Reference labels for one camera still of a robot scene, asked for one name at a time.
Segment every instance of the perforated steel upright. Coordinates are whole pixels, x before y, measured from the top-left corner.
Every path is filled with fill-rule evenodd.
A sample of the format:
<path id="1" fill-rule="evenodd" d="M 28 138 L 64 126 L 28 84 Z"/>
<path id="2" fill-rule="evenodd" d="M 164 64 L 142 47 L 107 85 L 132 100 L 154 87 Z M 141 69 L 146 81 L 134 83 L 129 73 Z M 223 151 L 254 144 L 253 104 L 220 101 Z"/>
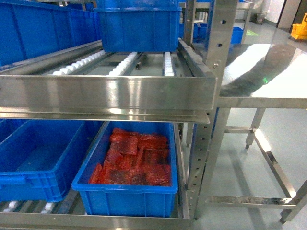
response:
<path id="1" fill-rule="evenodd" d="M 196 124 L 193 130 L 193 139 L 191 154 L 189 160 L 189 178 L 188 178 L 188 198 L 190 216 L 194 217 L 195 210 L 198 203 L 198 197 L 201 191 L 201 184 L 203 181 L 211 180 L 211 174 L 206 173 L 206 168 L 211 165 L 206 165 L 208 153 L 210 151 L 211 138 L 223 138 L 223 136 L 212 136 L 213 121 L 216 114 L 216 102 L 220 94 L 220 87 L 223 79 L 223 73 L 226 66 L 227 55 L 230 47 L 233 25 L 235 22 L 237 0 L 212 0 L 210 4 L 210 13 L 208 21 L 207 40 L 205 47 L 207 49 L 206 56 L 203 62 L 210 68 L 210 70 L 217 77 L 216 91 L 214 95 L 214 107 L 207 113 L 211 123 L 210 124 Z M 193 21 L 193 13 L 186 16 L 185 25 L 193 25 L 188 23 Z M 219 116 L 228 117 L 230 109 L 221 109 Z"/>

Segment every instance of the red item in bin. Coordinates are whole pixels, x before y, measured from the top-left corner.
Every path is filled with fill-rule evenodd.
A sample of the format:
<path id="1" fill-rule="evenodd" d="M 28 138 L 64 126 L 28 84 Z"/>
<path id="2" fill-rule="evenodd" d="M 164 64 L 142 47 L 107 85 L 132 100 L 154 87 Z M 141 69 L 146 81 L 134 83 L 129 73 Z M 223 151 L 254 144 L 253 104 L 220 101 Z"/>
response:
<path id="1" fill-rule="evenodd" d="M 118 151 L 112 150 L 112 146 L 110 147 L 109 152 L 106 154 L 106 161 L 112 163 L 112 164 L 120 164 L 123 160 L 123 155 L 121 155 Z"/>
<path id="2" fill-rule="evenodd" d="M 144 148 L 141 148 L 139 151 L 138 151 L 138 155 L 137 155 L 137 159 L 136 159 L 136 167 L 140 167 L 142 166 L 143 164 L 143 155 L 144 155 Z"/>
<path id="3" fill-rule="evenodd" d="M 158 140 L 140 140 L 138 143 L 139 148 L 147 149 L 167 149 L 168 145 L 164 141 Z"/>
<path id="4" fill-rule="evenodd" d="M 115 151 L 122 155 L 136 156 L 138 153 L 138 138 L 135 136 L 129 136 L 120 141 L 114 141 L 111 143 L 109 151 Z"/>
<path id="5" fill-rule="evenodd" d="M 131 184 L 130 172 L 126 170 L 113 169 L 110 171 L 111 184 Z"/>
<path id="6" fill-rule="evenodd" d="M 88 181 L 89 184 L 96 184 L 100 178 L 100 173 L 102 171 L 102 166 L 101 164 L 97 164 L 91 177 L 90 180 Z"/>
<path id="7" fill-rule="evenodd" d="M 89 183 L 170 186 L 167 138 L 114 128 L 104 165 L 97 164 Z"/>
<path id="8" fill-rule="evenodd" d="M 129 138 L 131 136 L 135 136 L 138 138 L 139 136 L 139 133 L 137 132 L 126 132 L 125 130 L 123 129 L 120 129 L 120 128 L 114 128 L 113 129 L 113 133 L 112 135 L 110 136 L 110 141 L 113 142 L 113 141 L 121 141 L 123 139 L 126 139 L 126 138 Z"/>
<path id="9" fill-rule="evenodd" d="M 130 170 L 133 168 L 135 161 L 136 161 L 136 156 L 125 155 L 118 167 L 123 170 Z"/>

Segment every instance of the yellow mop bucket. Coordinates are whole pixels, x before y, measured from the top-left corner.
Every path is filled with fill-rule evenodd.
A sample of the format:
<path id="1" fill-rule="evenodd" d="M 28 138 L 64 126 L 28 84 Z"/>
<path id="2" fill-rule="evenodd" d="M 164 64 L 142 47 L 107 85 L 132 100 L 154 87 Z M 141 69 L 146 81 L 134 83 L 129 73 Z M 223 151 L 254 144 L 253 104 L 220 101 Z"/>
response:
<path id="1" fill-rule="evenodd" d="M 305 13 L 301 24 L 293 24 L 292 26 L 291 37 L 295 40 L 307 40 L 307 13 Z"/>

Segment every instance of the white wall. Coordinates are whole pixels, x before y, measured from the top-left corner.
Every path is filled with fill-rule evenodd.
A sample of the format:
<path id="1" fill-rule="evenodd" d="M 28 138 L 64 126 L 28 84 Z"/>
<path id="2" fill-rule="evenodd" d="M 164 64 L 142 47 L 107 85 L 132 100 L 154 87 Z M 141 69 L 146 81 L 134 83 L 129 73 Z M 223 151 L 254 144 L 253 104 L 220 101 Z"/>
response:
<path id="1" fill-rule="evenodd" d="M 265 18 L 273 23 L 278 23 L 283 3 L 284 0 L 265 0 L 263 4 L 263 12 L 267 13 Z"/>

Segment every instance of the red packaging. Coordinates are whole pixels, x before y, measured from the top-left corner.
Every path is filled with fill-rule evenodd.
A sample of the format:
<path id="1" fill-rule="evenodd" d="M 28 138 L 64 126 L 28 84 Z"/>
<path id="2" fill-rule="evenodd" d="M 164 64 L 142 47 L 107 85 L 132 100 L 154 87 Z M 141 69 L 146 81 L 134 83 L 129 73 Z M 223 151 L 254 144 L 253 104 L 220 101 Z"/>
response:
<path id="1" fill-rule="evenodd" d="M 99 180 L 101 171 L 102 171 L 102 166 L 101 166 L 101 164 L 98 163 L 96 165 L 88 183 L 89 184 L 96 184 Z"/>

